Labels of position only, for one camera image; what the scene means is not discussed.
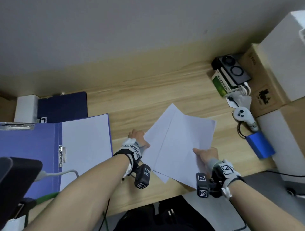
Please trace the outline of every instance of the white box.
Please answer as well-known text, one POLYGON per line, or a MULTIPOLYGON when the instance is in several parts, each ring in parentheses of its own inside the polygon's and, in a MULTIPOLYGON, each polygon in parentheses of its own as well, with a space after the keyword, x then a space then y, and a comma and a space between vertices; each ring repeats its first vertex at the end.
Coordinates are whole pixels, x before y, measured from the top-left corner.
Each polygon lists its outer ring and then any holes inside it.
POLYGON ((304 28, 305 10, 290 12, 260 44, 290 101, 305 96, 304 28))
MULTIPOLYGON (((279 172, 305 176, 305 98, 259 116, 257 121, 275 150, 279 172)), ((284 181, 305 183, 305 178, 281 175, 284 181)))
POLYGON ((18 97, 14 122, 36 123, 38 99, 39 97, 36 95, 18 97))

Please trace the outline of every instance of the metal clip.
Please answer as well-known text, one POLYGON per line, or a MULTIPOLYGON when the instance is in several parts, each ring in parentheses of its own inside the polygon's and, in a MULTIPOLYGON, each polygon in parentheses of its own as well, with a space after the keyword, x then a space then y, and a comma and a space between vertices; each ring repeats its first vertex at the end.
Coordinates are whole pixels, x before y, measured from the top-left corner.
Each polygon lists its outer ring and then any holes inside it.
POLYGON ((0 130, 34 130, 34 123, 0 122, 0 130))
POLYGON ((66 147, 59 145, 58 156, 59 156, 59 167, 62 168, 63 163, 65 163, 67 161, 66 147))

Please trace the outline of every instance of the stack of paper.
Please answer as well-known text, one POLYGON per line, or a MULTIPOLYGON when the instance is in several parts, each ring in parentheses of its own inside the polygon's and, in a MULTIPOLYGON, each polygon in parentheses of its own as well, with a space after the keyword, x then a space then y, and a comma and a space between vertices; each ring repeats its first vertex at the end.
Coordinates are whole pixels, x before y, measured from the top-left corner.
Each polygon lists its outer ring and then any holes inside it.
POLYGON ((145 134, 151 146, 142 161, 164 183, 173 178, 196 188, 196 173, 205 166, 192 149, 209 149, 215 127, 215 120, 184 115, 171 104, 145 134))

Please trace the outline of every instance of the white paper sheet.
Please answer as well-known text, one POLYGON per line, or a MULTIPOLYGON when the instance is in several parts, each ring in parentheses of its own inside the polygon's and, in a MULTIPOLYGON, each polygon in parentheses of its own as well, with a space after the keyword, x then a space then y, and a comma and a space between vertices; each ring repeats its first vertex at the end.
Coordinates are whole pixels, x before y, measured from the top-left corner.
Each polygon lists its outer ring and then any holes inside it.
MULTIPOLYGON (((147 164, 152 170, 157 161, 159 151, 165 139, 165 135, 170 126, 171 120, 176 111, 179 111, 178 108, 171 104, 165 112, 160 116, 157 122, 145 133, 144 138, 150 144, 150 147, 145 150, 142 162, 147 164)), ((153 172, 164 182, 166 183, 169 179, 168 176, 165 176, 161 173, 158 173, 153 170, 153 172)))
MULTIPOLYGON (((107 114, 63 122, 62 134, 67 153, 62 171, 74 169, 82 175, 112 157, 107 114)), ((74 173, 62 175, 60 191, 75 178, 74 173)))
POLYGON ((196 173, 205 172, 192 148, 209 149, 216 121, 176 111, 160 149, 154 170, 196 188, 196 173))

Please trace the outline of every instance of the blue power bank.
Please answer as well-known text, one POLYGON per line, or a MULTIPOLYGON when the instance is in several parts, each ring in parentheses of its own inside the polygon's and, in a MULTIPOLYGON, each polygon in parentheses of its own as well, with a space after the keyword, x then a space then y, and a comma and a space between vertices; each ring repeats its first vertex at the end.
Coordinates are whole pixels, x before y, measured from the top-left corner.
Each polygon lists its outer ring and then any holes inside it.
POLYGON ((261 131, 247 136, 246 140, 259 159, 268 158, 275 153, 274 148, 261 131))

